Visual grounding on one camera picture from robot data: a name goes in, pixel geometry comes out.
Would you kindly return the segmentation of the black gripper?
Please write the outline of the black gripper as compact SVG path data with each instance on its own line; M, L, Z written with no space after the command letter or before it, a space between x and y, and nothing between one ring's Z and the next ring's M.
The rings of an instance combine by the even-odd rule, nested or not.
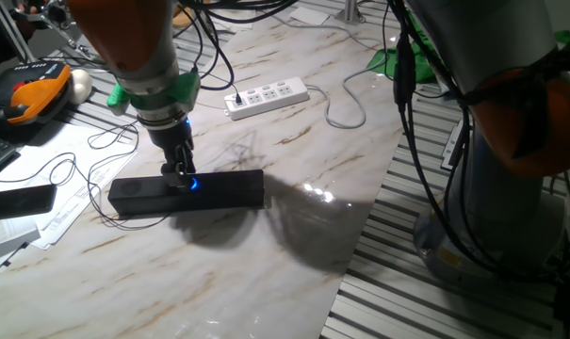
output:
M169 186L192 186L196 168L193 162L194 143L188 118L166 129L150 129L148 134L155 146L163 151L166 162L161 173Z

